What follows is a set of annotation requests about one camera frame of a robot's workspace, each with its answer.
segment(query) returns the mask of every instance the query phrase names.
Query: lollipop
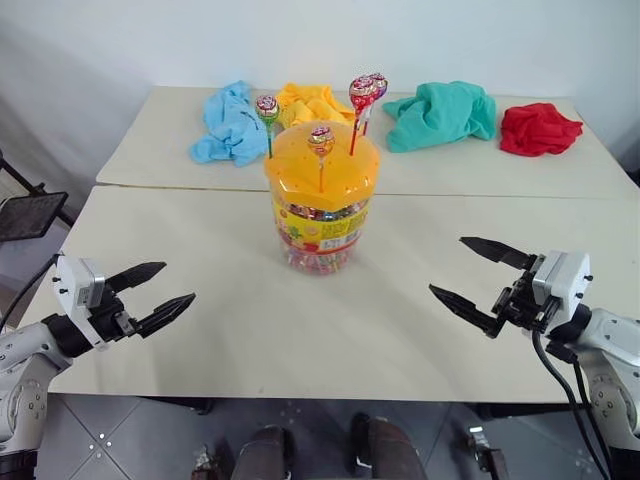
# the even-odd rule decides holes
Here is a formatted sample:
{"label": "lollipop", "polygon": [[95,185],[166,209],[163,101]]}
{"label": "lollipop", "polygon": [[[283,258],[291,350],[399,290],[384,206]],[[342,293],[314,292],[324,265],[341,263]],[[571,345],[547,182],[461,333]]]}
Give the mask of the lollipop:
{"label": "lollipop", "polygon": [[313,153],[318,156],[320,164],[320,177],[318,180],[320,193],[322,193],[324,190],[324,158],[331,153],[331,150],[333,150],[333,146],[335,145],[335,143],[336,139],[333,136],[333,132],[329,127],[325,127],[324,125],[314,128],[311,131],[311,135],[309,135],[309,138],[307,139],[307,146]]}
{"label": "lollipop", "polygon": [[256,99],[256,113],[267,127],[267,142],[269,143],[269,158],[273,158],[271,150],[271,132],[275,121],[278,119],[280,107],[278,101],[272,95],[261,95]]}
{"label": "lollipop", "polygon": [[353,135],[351,135],[351,149],[349,155],[353,155],[353,148],[356,142],[356,132],[360,127],[360,116],[362,112],[373,104],[376,100],[378,87],[370,76],[356,78],[349,86],[349,97],[353,108],[356,110],[356,119],[353,122]]}
{"label": "lollipop", "polygon": [[[380,100],[384,96],[384,94],[387,93],[387,85],[389,84],[389,82],[387,82],[387,79],[384,78],[384,75],[382,75],[381,73],[371,74],[369,75],[369,78],[373,80],[373,83],[375,83],[376,87],[378,87],[378,89],[376,90],[374,101]],[[372,110],[373,102],[367,107],[367,110],[364,114],[364,129],[362,130],[363,136],[367,134],[367,127],[369,126],[369,118],[371,117]]]}

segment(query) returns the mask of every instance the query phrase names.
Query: crumpled cloth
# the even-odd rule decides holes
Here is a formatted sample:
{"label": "crumpled cloth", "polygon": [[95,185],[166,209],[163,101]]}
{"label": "crumpled cloth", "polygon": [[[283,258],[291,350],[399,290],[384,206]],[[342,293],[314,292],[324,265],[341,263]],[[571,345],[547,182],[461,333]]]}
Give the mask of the crumpled cloth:
{"label": "crumpled cloth", "polygon": [[301,86],[287,83],[276,95],[280,105],[278,122],[284,128],[313,120],[330,120],[353,125],[355,113],[331,93],[328,85]]}
{"label": "crumpled cloth", "polygon": [[471,83],[423,83],[415,97],[387,102],[382,108],[396,120],[387,134],[394,153],[457,142],[469,135],[483,140],[496,135],[496,102]]}
{"label": "crumpled cloth", "polygon": [[501,130],[502,150],[537,157],[564,152],[582,135],[582,122],[565,118],[552,103],[533,103],[507,109]]}
{"label": "crumpled cloth", "polygon": [[227,85],[204,104],[209,133],[189,150],[198,163],[233,160],[244,167],[267,151],[267,129],[249,101],[250,87],[239,81]]}

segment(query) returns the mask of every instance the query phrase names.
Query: gray tile floor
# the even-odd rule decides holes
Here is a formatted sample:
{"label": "gray tile floor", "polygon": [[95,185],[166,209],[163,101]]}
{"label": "gray tile floor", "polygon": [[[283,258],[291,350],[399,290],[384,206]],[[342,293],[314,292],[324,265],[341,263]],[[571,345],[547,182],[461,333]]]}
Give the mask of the gray tile floor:
{"label": "gray tile floor", "polygon": [[402,427],[430,480],[489,480],[464,448],[471,424],[482,424],[503,450],[512,479],[598,478],[568,413],[482,422],[464,404],[223,399],[199,416],[134,397],[55,394],[36,473],[46,480],[187,480],[203,443],[226,441],[237,455],[255,430],[277,423],[296,440],[294,478],[348,477],[346,434],[358,411]]}

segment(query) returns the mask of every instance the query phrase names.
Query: teal cloth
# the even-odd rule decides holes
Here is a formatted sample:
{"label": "teal cloth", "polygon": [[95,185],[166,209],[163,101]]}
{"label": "teal cloth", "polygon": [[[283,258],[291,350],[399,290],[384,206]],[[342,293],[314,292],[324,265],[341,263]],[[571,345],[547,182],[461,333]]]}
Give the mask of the teal cloth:
{"label": "teal cloth", "polygon": [[496,136],[496,102],[471,83],[423,83],[415,97],[387,102],[382,108],[396,120],[387,135],[394,153],[457,142],[469,135],[483,140]]}

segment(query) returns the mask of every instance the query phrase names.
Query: tabletop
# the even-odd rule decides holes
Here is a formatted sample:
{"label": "tabletop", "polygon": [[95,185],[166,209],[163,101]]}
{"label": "tabletop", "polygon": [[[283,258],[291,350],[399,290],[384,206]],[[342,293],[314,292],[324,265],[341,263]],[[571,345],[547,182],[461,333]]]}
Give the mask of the tabletop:
{"label": "tabletop", "polygon": [[[529,253],[582,250],[595,276],[584,302],[638,316],[639,219],[637,201],[381,195],[350,264],[315,277],[282,258],[268,193],[96,187],[63,250],[107,275],[166,261],[153,280],[122,292],[137,318],[198,296],[148,339],[78,358],[52,391],[564,402],[519,329],[490,340],[427,285],[488,312],[519,276],[475,255],[462,235]],[[60,311],[45,280],[23,323]]]}
{"label": "tabletop", "polygon": [[[267,190],[262,160],[237,168],[230,161],[202,165],[189,158],[189,147],[206,133],[203,105],[215,91],[195,87],[153,88],[97,181],[127,186]],[[267,92],[253,91],[254,97],[263,93]],[[407,96],[411,95],[388,93],[384,100]],[[336,97],[350,104],[345,92],[337,92]],[[553,102],[568,118],[580,120],[566,99],[505,96],[495,99],[498,132],[505,109],[538,101]],[[583,127],[583,135],[564,154],[538,158],[503,152],[498,148],[499,139],[475,138],[392,154],[385,136],[393,125],[393,119],[376,105],[368,135],[381,149],[377,194],[557,198],[634,195],[634,185],[587,125]]]}

